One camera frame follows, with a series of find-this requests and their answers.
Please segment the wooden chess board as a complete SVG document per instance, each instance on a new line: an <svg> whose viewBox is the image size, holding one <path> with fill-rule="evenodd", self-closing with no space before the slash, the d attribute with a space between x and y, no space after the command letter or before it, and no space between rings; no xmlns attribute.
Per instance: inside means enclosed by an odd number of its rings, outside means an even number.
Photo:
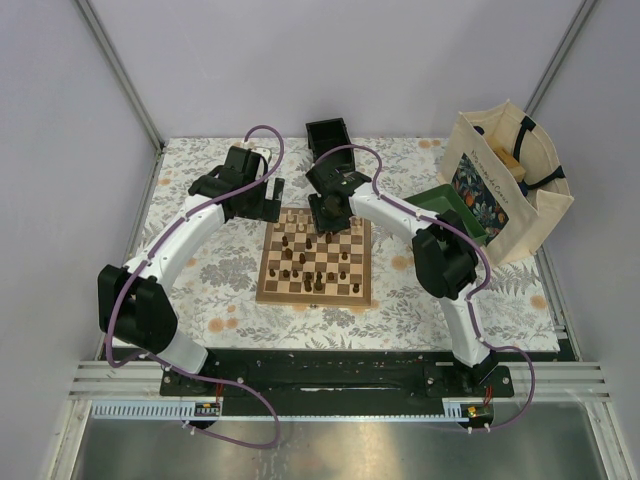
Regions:
<svg viewBox="0 0 640 480"><path fill-rule="evenodd" d="M284 207L266 228L256 301L263 304L372 305L371 222L338 233L316 231L308 208Z"/></svg>

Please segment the cream canvas tote bag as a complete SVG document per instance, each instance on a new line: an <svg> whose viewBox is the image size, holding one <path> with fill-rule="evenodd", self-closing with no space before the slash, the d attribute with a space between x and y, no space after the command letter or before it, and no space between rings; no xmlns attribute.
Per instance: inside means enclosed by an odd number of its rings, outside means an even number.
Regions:
<svg viewBox="0 0 640 480"><path fill-rule="evenodd" d="M493 153L497 145L525 168L522 182ZM494 267L534 255L574 201L551 138L509 101L458 114L438 180L481 224Z"/></svg>

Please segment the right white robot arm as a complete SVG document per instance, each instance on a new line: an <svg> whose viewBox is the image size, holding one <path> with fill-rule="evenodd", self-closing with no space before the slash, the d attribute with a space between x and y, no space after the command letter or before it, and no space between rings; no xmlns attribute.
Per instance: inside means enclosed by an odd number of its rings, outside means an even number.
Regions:
<svg viewBox="0 0 640 480"><path fill-rule="evenodd" d="M480 394L490 385L497 361L474 311L481 251L466 233L462 218L453 210L422 213L380 191L374 179L355 170L354 163L338 163L332 155L321 155L306 173L315 189L309 205L316 231L335 234L359 217L383 226L407 243L419 284L439 300L444 313L452 353L459 364L456 386L466 395Z"/></svg>

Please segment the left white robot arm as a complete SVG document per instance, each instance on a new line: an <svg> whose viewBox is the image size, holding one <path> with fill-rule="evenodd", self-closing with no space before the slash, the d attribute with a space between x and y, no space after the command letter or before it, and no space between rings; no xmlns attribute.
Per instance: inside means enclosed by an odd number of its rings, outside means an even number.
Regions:
<svg viewBox="0 0 640 480"><path fill-rule="evenodd" d="M268 148L230 147L223 164L192 183L158 237L124 266L107 265L98 275L106 344L127 342L182 370L182 383L196 395L214 389L217 372L206 364L207 349L179 329L169 293L187 261L230 220L278 220L284 180L274 181L268 198L271 156Z"/></svg>

